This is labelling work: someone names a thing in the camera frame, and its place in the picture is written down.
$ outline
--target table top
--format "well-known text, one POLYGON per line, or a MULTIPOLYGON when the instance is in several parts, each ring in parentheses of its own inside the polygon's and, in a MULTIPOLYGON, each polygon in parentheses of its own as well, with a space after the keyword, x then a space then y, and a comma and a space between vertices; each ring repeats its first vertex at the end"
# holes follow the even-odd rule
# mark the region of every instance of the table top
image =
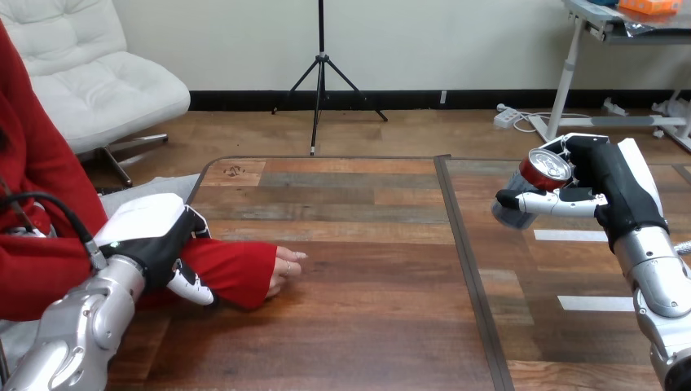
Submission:
POLYGON ((646 16, 629 10, 598 6, 588 0, 562 0, 565 7, 589 23, 588 31, 615 45, 691 44, 691 0, 674 16, 646 16))
MULTIPOLYGON (((418 390, 658 387, 632 313, 569 311, 559 296, 630 293, 598 230, 491 216, 516 161, 224 158, 191 200, 222 240, 310 255, 260 310, 138 314, 108 389, 418 390)), ((691 239, 683 167, 654 166, 676 241, 691 239)))

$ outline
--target white tape strip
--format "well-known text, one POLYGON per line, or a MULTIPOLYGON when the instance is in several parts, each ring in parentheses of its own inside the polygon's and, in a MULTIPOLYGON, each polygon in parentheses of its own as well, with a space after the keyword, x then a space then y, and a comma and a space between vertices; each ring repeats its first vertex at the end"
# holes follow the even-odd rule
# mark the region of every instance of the white tape strip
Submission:
POLYGON ((607 235, 603 231, 535 230, 535 240, 606 242, 607 235))
POLYGON ((630 297, 557 296, 567 311, 633 312, 630 297))

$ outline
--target white leather armchair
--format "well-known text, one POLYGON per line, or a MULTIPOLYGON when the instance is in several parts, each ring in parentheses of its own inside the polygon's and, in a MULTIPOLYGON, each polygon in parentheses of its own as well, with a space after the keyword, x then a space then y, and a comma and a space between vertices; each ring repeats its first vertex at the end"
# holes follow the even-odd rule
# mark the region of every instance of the white leather armchair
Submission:
POLYGON ((0 0, 0 20, 72 150, 103 153, 132 186, 111 152, 168 136, 112 143, 184 114, 187 87, 159 64, 126 51, 112 0, 0 0))

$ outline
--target prosthetic hand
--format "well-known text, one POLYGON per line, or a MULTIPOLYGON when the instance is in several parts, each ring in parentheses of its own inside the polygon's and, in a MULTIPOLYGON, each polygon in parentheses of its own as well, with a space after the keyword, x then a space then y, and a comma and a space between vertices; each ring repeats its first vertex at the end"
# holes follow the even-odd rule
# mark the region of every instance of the prosthetic hand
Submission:
POLYGON ((691 389, 691 279, 675 249, 648 166, 631 139, 569 134, 542 146, 574 167, 562 189, 501 190, 503 208, 595 217, 633 292, 650 360, 666 391, 691 389))
POLYGON ((4 390, 104 390, 108 363, 146 291, 168 286, 211 305, 214 294, 178 259, 191 237, 209 237, 206 221, 174 194, 123 204, 94 237, 94 275, 48 307, 37 339, 4 390))

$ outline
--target white desk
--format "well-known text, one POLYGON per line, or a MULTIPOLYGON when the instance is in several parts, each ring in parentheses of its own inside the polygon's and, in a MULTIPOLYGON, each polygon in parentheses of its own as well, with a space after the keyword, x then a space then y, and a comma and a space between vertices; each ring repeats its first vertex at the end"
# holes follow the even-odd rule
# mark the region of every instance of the white desk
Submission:
POLYGON ((629 37, 624 27, 623 16, 616 10, 598 6, 587 0, 563 0, 569 10, 569 19, 574 21, 575 31, 571 40, 569 55, 561 73, 557 97, 554 100, 549 123, 538 116, 529 117, 530 123, 545 141, 557 136, 559 126, 658 126, 691 152, 691 110, 686 118, 664 116, 596 116, 593 118, 561 118, 566 96, 574 77, 576 61, 583 32, 588 32, 598 41, 610 45, 691 45, 691 30, 657 30, 654 33, 629 37))

